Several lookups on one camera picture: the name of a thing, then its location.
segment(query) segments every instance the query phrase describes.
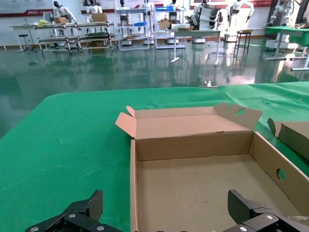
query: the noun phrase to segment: black stool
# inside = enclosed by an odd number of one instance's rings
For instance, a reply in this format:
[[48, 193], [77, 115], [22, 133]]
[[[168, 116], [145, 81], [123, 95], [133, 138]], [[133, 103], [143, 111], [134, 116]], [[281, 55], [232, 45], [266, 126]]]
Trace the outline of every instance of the black stool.
[[[236, 50], [237, 50], [236, 56], [238, 56], [238, 50], [240, 47], [243, 47], [243, 53], [245, 53], [245, 49], [247, 49], [247, 55], [248, 55], [251, 33], [252, 33], [252, 30], [237, 31], [236, 43], [235, 43], [235, 48], [234, 48], [234, 56], [235, 56]], [[245, 35], [246, 39], [245, 39], [245, 44], [240, 45], [240, 40], [241, 40], [242, 35]]]
[[31, 47], [27, 44], [27, 41], [26, 41], [26, 37], [28, 37], [28, 35], [27, 34], [23, 34], [23, 35], [18, 35], [18, 36], [19, 37], [23, 37], [24, 41], [25, 41], [24, 49], [21, 50], [20, 52], [31, 50]]

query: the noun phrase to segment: cardboard box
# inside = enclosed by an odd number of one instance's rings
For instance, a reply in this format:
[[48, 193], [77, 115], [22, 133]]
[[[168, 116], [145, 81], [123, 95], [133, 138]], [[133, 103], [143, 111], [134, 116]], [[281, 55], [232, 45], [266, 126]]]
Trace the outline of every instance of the cardboard box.
[[66, 24], [67, 19], [66, 17], [54, 17], [54, 22], [57, 24]]
[[261, 111], [226, 103], [127, 110], [116, 125], [134, 138], [132, 232], [228, 229], [235, 225], [227, 210], [230, 189], [286, 216], [309, 214], [309, 178], [253, 132]]
[[169, 20], [167, 18], [158, 21], [160, 30], [164, 30], [169, 27]]
[[92, 14], [92, 20], [95, 23], [97, 23], [97, 22], [108, 22], [107, 13]]
[[271, 132], [288, 147], [309, 159], [309, 122], [267, 121]]

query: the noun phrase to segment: box handle hole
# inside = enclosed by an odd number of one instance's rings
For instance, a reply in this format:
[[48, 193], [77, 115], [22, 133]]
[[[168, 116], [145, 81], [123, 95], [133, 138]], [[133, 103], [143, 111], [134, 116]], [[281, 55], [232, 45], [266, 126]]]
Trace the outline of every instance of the box handle hole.
[[285, 180], [285, 172], [283, 169], [280, 169], [280, 168], [277, 169], [277, 177], [281, 181]]
[[238, 110], [236, 116], [239, 117], [245, 112], [245, 109]]

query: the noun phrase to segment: banner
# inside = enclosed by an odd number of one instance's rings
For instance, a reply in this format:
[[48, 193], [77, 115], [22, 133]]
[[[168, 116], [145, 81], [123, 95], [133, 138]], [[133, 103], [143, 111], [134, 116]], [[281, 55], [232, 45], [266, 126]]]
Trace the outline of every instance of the banner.
[[52, 11], [51, 0], [0, 0], [0, 17], [41, 16]]

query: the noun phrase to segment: green tablecloth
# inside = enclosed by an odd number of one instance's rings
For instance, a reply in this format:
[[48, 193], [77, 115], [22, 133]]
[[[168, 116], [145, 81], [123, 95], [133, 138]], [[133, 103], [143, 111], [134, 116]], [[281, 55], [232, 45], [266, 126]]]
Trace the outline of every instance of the green tablecloth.
[[309, 175], [305, 161], [263, 125], [269, 116], [309, 120], [308, 91], [309, 83], [301, 82], [48, 97], [0, 140], [0, 231], [23, 231], [102, 189], [100, 221], [128, 232], [130, 138], [114, 125], [127, 105], [152, 109], [237, 102], [261, 109], [263, 123], [256, 129]]
[[290, 28], [287, 26], [280, 26], [280, 27], [269, 27], [267, 28], [265, 34], [273, 34], [273, 33], [280, 33], [282, 30], [287, 31], [302, 31], [303, 35], [300, 37], [297, 36], [290, 36], [290, 43], [296, 43], [301, 46], [309, 46], [309, 29], [295, 29]]

